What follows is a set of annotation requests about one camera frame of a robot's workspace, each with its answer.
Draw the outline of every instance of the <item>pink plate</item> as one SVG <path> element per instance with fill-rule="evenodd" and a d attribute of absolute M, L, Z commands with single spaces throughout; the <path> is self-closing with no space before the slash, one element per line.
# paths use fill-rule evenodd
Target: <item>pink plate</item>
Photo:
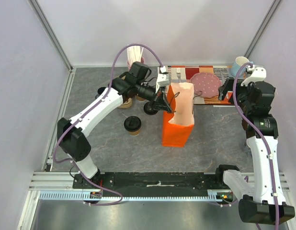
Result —
<path fill-rule="evenodd" d="M 221 86 L 220 79 L 213 73 L 196 73 L 191 78 L 194 84 L 194 92 L 202 97 L 214 97 L 218 95 L 218 88 Z"/>

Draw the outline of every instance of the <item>orange paper bag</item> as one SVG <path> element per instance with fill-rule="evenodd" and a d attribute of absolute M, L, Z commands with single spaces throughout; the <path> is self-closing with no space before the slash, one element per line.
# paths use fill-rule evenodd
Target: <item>orange paper bag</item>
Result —
<path fill-rule="evenodd" d="M 167 93 L 174 113 L 163 113 L 162 145 L 184 147 L 194 127 L 193 114 L 194 85 L 172 83 Z"/>

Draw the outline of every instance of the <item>striped placemat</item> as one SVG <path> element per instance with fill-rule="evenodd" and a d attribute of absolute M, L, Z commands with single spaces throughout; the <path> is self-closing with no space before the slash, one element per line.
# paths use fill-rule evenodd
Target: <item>striped placemat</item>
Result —
<path fill-rule="evenodd" d="M 231 76 L 230 68 L 231 66 L 167 66 L 167 72 L 171 76 L 171 82 L 190 82 L 190 79 L 196 73 L 213 73 L 222 83 L 225 83 L 227 77 Z M 232 92 L 228 92 L 223 101 L 218 100 L 218 96 L 211 98 L 195 97 L 194 104 L 232 105 L 228 101 L 231 95 Z"/>

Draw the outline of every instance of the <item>light blue cup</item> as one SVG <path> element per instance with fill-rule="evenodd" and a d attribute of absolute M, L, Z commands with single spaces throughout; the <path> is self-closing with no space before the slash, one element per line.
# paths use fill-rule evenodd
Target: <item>light blue cup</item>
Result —
<path fill-rule="evenodd" d="M 230 73 L 233 77 L 236 77 L 236 74 L 238 73 L 238 70 L 240 69 L 240 67 L 242 65 L 244 65 L 245 63 L 250 62 L 253 64 L 252 61 L 249 61 L 248 58 L 246 57 L 237 57 L 235 59 L 235 62 L 232 65 L 232 68 L 230 69 Z M 241 72 L 242 74 L 239 76 L 239 78 L 241 78 L 243 76 L 243 73 L 246 71 L 246 67 L 245 69 Z"/>

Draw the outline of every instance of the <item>cup lid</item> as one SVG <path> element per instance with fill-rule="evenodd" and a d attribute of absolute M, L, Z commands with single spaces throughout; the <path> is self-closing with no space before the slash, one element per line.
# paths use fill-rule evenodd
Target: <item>cup lid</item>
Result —
<path fill-rule="evenodd" d="M 137 116 L 130 116 L 125 120 L 124 126 L 127 131 L 135 132 L 141 128 L 142 122 Z"/>

